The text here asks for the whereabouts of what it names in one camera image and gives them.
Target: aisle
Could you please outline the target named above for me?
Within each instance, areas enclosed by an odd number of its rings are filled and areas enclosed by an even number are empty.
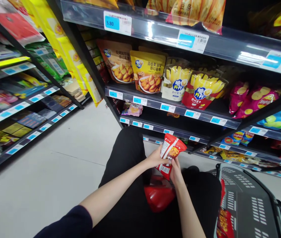
[[[58,220],[102,178],[120,131],[102,102],[90,103],[0,173],[0,237],[33,237]],[[146,154],[157,145],[146,142]],[[215,168],[216,161],[182,154],[183,167]],[[254,173],[281,200],[281,179]]]

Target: yellow snack bag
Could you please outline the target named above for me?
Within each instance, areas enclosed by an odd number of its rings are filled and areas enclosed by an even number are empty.
[[[160,92],[166,56],[141,51],[130,51],[135,86],[145,94]]]

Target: red french fries package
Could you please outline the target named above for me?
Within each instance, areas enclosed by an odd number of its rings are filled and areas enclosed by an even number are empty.
[[[164,136],[164,143],[160,151],[160,157],[163,159],[175,159],[178,154],[187,149],[186,145],[179,140],[177,137],[166,133]],[[169,181],[172,165],[170,164],[161,164],[156,166],[161,174]]]

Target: person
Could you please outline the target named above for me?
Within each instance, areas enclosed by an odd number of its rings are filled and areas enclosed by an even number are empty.
[[[139,128],[122,129],[99,188],[35,238],[214,237],[221,183],[196,169],[182,173],[178,158],[172,160],[170,174],[176,198],[164,211],[151,211],[144,185],[149,184],[153,167],[170,163],[160,157],[161,147],[146,157]]]

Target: forearm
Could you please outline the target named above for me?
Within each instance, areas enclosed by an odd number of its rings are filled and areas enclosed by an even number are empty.
[[[93,227],[113,208],[134,180],[147,169],[146,162],[140,162],[97,189],[80,203],[90,213]]]
[[[176,194],[180,212],[182,237],[205,238],[203,228],[184,183],[176,188]]]

